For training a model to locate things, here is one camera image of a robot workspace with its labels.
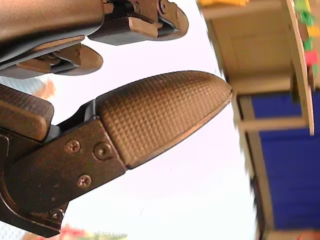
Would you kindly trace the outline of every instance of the red object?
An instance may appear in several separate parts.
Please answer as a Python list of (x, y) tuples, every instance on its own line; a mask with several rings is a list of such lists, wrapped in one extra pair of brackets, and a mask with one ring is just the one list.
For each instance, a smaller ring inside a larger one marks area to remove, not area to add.
[(318, 63), (318, 54), (316, 51), (305, 51), (304, 58), (308, 66)]

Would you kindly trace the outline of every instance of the knurled grip surface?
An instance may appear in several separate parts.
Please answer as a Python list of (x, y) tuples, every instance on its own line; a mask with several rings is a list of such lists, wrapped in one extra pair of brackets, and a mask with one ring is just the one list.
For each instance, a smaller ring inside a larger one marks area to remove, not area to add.
[(202, 127), (231, 98), (217, 76), (183, 71), (110, 91), (96, 99), (96, 112), (124, 164), (134, 168)]
[(42, 141), (53, 115), (50, 102), (0, 84), (0, 128)]

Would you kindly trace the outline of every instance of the wooden beam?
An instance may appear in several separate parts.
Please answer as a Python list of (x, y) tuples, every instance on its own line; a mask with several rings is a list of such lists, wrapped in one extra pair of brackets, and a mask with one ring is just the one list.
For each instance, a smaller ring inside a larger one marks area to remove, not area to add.
[(241, 131), (259, 132), (307, 128), (308, 123), (306, 123), (305, 119), (301, 116), (291, 116), (243, 120), (237, 123), (237, 127)]
[(272, 94), (290, 92), (291, 73), (277, 73), (247, 77), (228, 77), (228, 83), (236, 95)]
[(205, 19), (218, 19), (234, 15), (256, 13), (258, 11), (279, 10), (280, 0), (251, 0), (245, 6), (231, 4), (214, 4), (209, 7), (201, 7), (200, 10)]

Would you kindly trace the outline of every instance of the blue panel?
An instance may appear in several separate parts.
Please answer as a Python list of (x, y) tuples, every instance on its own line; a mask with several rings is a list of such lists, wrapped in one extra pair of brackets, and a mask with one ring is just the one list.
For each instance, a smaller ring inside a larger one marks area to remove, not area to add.
[[(313, 96), (315, 136), (308, 129), (261, 132), (277, 229), (320, 228), (320, 94)], [(300, 115), (290, 96), (255, 96), (256, 118)]]

